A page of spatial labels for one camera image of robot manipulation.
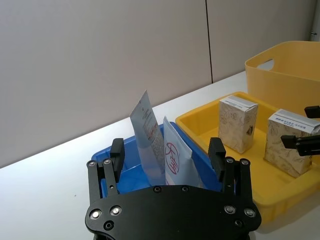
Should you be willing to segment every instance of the yellow plastic tray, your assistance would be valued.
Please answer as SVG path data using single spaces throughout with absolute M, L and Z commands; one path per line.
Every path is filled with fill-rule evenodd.
M 265 161 L 268 118 L 278 109 L 243 92 L 235 92 L 232 95 L 258 104 L 252 148 L 243 154 L 227 146 L 225 149 L 227 156 L 236 160 L 250 160 L 253 200 L 262 216 L 262 223 L 265 224 L 320 189 L 320 167 L 313 163 L 308 172 L 294 178 Z M 218 136 L 220 99 L 191 110 L 175 120 L 206 153 L 210 138 Z
M 258 66 L 273 60 L 270 70 Z M 305 115 L 320 103 L 320 42 L 286 41 L 245 62 L 248 93 L 277 108 Z

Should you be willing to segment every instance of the red stamp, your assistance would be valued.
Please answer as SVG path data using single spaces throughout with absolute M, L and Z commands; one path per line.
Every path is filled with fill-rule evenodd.
M 167 142 L 164 152 L 167 166 L 176 175 L 179 172 L 179 153 L 177 148 L 171 142 Z

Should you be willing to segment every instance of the white packet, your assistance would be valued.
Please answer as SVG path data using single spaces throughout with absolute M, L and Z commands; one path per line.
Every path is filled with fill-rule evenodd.
M 165 181 L 167 185 L 189 185 L 203 188 L 192 159 L 192 150 L 170 124 L 163 119 Z
M 134 129 L 141 166 L 151 185 L 165 184 L 164 138 L 152 110 L 147 91 L 133 109 L 130 120 Z

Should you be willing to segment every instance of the white table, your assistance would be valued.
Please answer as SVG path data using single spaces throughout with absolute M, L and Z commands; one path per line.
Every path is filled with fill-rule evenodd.
M 153 108 L 161 124 L 224 95 L 247 92 L 241 72 Z M 0 169 L 0 239 L 91 240 L 86 162 L 114 138 L 134 134 L 129 118 Z M 320 239 L 320 193 L 251 233 L 257 240 Z

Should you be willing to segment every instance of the small box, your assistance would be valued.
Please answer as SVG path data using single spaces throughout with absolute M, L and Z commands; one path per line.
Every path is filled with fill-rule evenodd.
M 254 140 L 258 104 L 236 96 L 219 102 L 219 133 L 224 145 L 242 154 Z
M 303 138 L 319 132 L 319 121 L 280 109 L 268 119 L 264 159 L 297 178 L 308 171 L 312 158 L 300 156 L 296 149 L 285 148 L 281 136 Z

